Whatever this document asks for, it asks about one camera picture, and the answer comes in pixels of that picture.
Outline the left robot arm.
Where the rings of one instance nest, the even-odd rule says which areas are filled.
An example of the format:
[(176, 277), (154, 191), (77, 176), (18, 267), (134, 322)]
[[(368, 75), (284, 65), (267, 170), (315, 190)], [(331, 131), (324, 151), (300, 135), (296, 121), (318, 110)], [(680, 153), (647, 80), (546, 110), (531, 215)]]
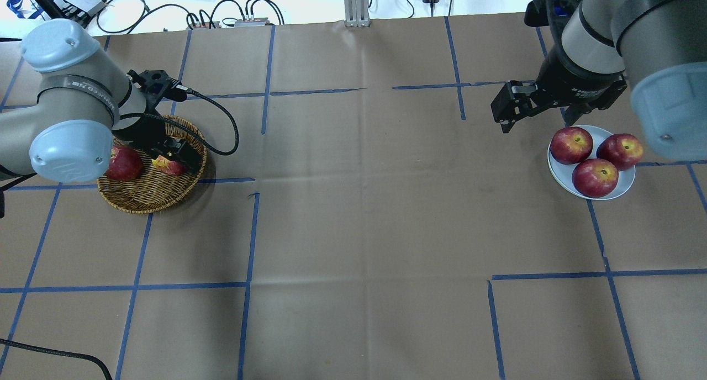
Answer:
[(41, 75), (34, 105), (2, 115), (2, 193), (34, 176), (98, 181), (109, 202), (141, 197), (139, 212), (181, 201), (205, 170), (201, 133), (162, 116), (189, 89), (163, 70), (121, 71), (78, 23), (53, 19), (21, 41)]

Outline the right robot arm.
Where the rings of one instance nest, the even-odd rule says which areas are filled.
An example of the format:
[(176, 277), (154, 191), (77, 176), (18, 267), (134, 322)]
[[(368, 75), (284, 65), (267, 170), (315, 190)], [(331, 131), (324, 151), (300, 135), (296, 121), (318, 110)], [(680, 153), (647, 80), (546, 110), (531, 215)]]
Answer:
[(610, 108), (626, 90), (644, 141), (675, 161), (706, 157), (705, 0), (532, 0), (524, 22), (550, 28), (553, 47), (532, 83), (508, 81), (493, 120), (564, 107), (567, 125)]

